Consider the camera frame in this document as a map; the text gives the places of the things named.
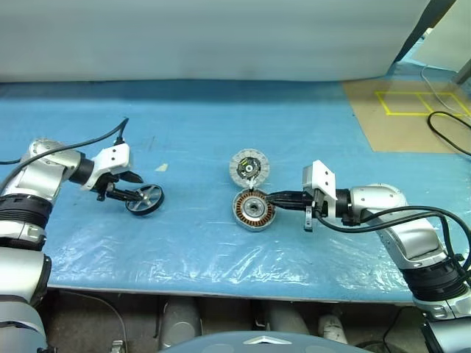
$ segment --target table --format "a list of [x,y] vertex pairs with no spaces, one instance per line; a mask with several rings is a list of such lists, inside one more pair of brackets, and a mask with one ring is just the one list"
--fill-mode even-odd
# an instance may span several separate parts
[[[389,76],[419,79],[396,64]],[[452,73],[431,70],[441,79]],[[410,204],[470,216],[470,162],[457,154],[374,153],[339,82],[144,81],[0,84],[0,155],[29,142],[65,143],[110,130],[125,138],[147,183],[166,200],[146,217],[65,183],[44,252],[56,288],[325,301],[409,302],[411,294],[376,234],[302,229],[304,215],[279,210],[264,232],[233,220],[240,191],[230,158],[261,150],[271,173],[262,189],[300,190],[302,167],[322,160],[337,187],[385,182]],[[83,149],[89,157],[112,140]],[[167,164],[165,171],[156,171]],[[1,167],[1,176],[10,167]],[[457,249],[466,249],[451,224]]]

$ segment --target robotic arm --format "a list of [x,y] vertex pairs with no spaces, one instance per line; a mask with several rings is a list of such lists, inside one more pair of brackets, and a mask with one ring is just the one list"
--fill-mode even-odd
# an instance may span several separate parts
[[46,225],[63,182],[81,185],[82,190],[126,203],[133,214],[145,215],[163,201],[157,185],[137,190],[119,190],[116,183],[142,183],[131,172],[130,147],[121,135],[113,146],[91,160],[56,141],[31,143],[21,159],[26,163],[0,188],[0,350],[2,352],[54,352],[46,344],[41,319],[34,309],[46,293],[52,262],[41,249]]
[[[341,232],[357,229],[337,227],[324,218],[341,218],[345,226],[368,223],[377,227],[381,242],[414,295],[415,305],[424,314],[422,332],[429,351],[471,352],[467,268],[461,268],[457,259],[449,256],[425,218],[414,219],[417,211],[393,212],[394,208],[408,206],[398,189],[386,184],[336,189],[335,174],[319,160],[304,168],[302,186],[303,191],[272,193],[266,200],[281,208],[304,211],[305,230],[309,232],[313,218]],[[414,220],[399,221],[408,216]],[[385,223],[394,225],[381,227]]]

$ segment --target motor component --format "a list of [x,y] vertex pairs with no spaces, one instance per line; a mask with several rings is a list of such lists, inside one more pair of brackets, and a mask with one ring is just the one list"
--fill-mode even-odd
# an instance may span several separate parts
[[142,198],[138,201],[126,201],[126,208],[133,215],[147,215],[155,211],[162,204],[163,190],[158,185],[146,185],[136,190]]
[[268,158],[256,149],[241,150],[229,163],[230,177],[243,188],[253,189],[260,186],[269,173]]
[[261,190],[245,189],[238,193],[233,201],[235,220],[251,232],[260,232],[275,219],[275,206],[265,200]]

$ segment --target wheel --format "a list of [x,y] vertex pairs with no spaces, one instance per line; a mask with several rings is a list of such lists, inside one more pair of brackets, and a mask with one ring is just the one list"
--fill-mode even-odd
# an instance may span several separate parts
[[136,190],[143,197],[140,201],[126,201],[126,208],[133,215],[148,215],[161,206],[164,195],[158,185],[146,185]]

